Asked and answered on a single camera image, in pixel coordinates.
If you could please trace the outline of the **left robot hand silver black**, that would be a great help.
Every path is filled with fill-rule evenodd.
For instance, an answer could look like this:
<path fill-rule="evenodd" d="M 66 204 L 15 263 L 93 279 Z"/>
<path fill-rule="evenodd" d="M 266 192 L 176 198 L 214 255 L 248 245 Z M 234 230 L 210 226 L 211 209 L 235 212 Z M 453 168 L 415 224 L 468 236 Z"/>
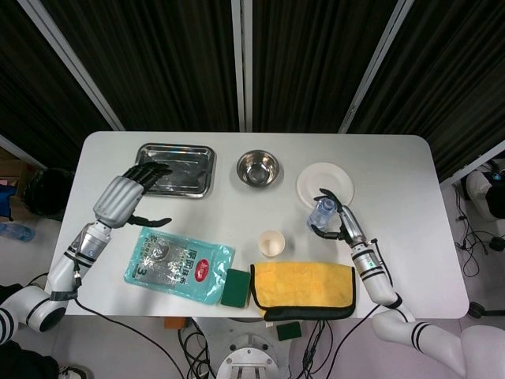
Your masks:
<path fill-rule="evenodd" d="M 141 227 L 162 227 L 171 218 L 148 220 L 133 213 L 142 197 L 163 176 L 172 173 L 165 163 L 139 163 L 123 175 L 113 179 L 96 202 L 93 212 L 96 219 L 111 229 L 124 227 L 127 223 Z"/>

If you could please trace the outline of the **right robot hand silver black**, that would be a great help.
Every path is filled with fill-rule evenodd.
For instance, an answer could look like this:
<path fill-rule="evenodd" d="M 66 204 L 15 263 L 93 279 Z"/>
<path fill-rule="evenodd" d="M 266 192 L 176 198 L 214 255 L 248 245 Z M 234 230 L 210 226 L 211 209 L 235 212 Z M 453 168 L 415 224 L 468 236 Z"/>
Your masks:
<path fill-rule="evenodd" d="M 345 241 L 351 248 L 358 244 L 366 243 L 368 239 L 365 237 L 365 233 L 352 211 L 346 205 L 343 205 L 329 189 L 319 188 L 319 191 L 321 195 L 314 197 L 313 200 L 333 200 L 336 205 L 336 212 L 339 214 L 341 220 L 341 226 L 336 232 L 322 231 L 315 224 L 311 224 L 310 229 L 323 239 Z"/>

